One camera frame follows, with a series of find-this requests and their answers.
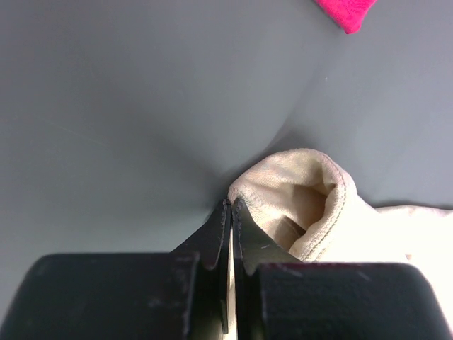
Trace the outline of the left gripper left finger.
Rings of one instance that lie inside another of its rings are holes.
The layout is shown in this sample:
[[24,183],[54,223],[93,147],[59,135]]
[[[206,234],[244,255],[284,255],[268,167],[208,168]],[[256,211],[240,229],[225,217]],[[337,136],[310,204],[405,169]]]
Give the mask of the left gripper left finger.
[[168,253],[50,254],[20,284],[2,339],[221,339],[231,203]]

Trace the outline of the beige t shirt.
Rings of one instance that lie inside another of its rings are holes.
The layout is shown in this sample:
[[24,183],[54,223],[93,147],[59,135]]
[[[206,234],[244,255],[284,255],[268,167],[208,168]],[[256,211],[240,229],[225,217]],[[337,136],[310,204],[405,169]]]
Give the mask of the beige t shirt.
[[326,154],[271,155],[232,183],[253,221],[296,259],[309,263],[406,264],[432,288],[452,333],[452,211],[416,205],[373,208]]

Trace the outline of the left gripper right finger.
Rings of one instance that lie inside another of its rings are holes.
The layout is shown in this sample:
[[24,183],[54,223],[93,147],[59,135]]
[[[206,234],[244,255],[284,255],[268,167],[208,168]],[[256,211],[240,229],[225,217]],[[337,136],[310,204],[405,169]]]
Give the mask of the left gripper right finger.
[[399,263],[309,263],[232,208],[239,339],[451,339],[422,273]]

